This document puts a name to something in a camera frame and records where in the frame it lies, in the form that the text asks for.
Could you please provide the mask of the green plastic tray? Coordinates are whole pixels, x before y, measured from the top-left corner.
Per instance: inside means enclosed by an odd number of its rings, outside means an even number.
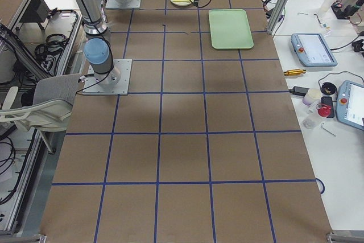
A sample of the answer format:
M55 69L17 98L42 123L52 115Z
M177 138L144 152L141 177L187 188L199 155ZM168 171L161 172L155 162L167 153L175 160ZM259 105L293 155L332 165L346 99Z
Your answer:
M216 50L248 50L253 48L247 13L243 9L209 10L212 47Z

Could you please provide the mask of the upper teach pendant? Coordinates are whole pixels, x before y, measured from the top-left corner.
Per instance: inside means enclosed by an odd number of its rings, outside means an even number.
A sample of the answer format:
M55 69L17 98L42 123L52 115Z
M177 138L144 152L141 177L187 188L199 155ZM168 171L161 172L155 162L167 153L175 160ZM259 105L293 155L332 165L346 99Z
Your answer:
M293 50L305 67L335 67L333 56L324 37L320 33L294 33L291 35Z

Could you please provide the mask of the teach pendant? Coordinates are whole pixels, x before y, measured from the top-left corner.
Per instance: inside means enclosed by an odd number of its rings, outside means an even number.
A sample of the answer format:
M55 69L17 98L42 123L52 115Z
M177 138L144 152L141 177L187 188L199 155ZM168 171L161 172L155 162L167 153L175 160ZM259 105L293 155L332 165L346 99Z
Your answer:
M320 33L294 33L291 35L293 50L305 67L335 67L333 56L324 37Z
M363 131L363 103L363 85L344 81L338 90L337 120Z

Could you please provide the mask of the gold cylindrical tool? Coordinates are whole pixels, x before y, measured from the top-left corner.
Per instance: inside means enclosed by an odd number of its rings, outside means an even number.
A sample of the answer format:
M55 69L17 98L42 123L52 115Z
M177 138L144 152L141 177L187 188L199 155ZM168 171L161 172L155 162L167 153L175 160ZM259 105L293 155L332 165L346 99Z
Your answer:
M305 69L290 69L283 72L285 76L299 76L306 73Z

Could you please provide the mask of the black power adapter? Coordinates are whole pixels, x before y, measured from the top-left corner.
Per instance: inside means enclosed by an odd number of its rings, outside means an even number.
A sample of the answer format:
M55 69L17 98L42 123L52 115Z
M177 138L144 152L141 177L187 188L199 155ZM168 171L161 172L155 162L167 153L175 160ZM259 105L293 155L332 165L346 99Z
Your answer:
M288 91L293 95L304 97L309 91L309 89L305 87L293 86Z

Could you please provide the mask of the white cup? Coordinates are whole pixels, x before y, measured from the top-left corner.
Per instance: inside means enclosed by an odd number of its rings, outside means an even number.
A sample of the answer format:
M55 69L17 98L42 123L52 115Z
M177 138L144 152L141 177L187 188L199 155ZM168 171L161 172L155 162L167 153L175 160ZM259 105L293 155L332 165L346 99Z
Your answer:
M303 97L302 102L304 105L310 106L314 102L320 100L321 97L322 97L322 93L319 89L310 88L310 89L308 89L307 93Z

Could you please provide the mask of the grey office chair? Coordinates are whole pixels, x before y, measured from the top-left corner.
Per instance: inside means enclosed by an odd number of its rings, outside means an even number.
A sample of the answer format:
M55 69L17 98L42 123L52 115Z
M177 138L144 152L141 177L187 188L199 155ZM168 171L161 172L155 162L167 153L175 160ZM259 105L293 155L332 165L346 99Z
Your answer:
M50 154L55 153L45 133L61 132L68 127L80 73L40 80L35 88L33 104L12 108L18 87L11 87L1 108L1 122L13 122L21 131L32 127L41 135Z

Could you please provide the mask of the red lid jar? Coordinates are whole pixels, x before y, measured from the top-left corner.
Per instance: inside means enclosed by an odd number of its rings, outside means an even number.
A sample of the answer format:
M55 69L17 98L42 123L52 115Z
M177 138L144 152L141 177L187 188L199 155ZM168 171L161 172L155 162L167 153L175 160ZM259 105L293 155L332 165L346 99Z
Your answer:
M331 114L332 107L325 104L319 104L317 108L318 115L323 118L328 118Z

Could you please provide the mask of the lower teach pendant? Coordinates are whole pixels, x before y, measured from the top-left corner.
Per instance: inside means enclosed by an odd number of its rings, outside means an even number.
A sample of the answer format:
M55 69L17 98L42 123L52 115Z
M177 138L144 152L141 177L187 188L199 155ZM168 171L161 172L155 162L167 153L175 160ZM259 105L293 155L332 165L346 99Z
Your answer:
M344 81L338 90L337 120L363 131L363 103L363 85Z

